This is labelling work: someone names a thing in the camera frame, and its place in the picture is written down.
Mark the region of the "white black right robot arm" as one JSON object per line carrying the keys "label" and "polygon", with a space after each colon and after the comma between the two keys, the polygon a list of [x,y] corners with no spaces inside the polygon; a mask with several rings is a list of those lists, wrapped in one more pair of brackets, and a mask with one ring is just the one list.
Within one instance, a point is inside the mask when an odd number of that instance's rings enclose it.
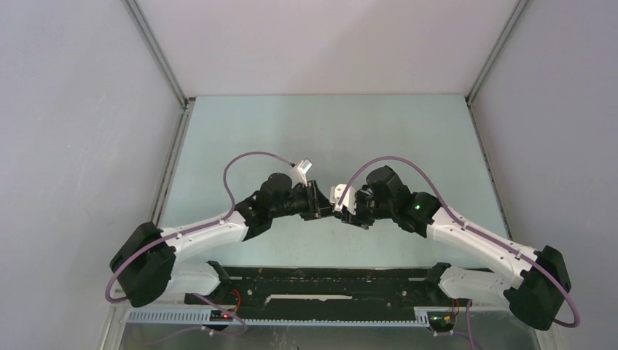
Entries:
{"label": "white black right robot arm", "polygon": [[487,268],[482,272],[436,264],[423,286],[427,301],[442,305],[452,298],[505,306],[537,330],[553,324],[580,325],[559,250],[534,249],[487,231],[446,205],[438,194],[410,191],[388,166],[370,172],[366,182],[359,190],[351,183],[331,188],[329,200],[342,222],[368,228],[379,219],[389,219],[406,232],[470,254]]}

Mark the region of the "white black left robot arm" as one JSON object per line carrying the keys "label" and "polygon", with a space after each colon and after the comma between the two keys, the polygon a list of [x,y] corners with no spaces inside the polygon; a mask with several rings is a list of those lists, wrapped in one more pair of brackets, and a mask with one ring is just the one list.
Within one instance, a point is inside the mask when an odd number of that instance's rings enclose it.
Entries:
{"label": "white black left robot arm", "polygon": [[330,217],[333,204],[316,181],[293,184],[289,176],[274,173],[230,213],[186,228],[142,223],[109,263],[124,292],[120,299],[139,308],[163,295],[195,293],[223,303],[230,283],[203,253],[253,239],[269,230],[274,219],[294,215],[305,221]]}

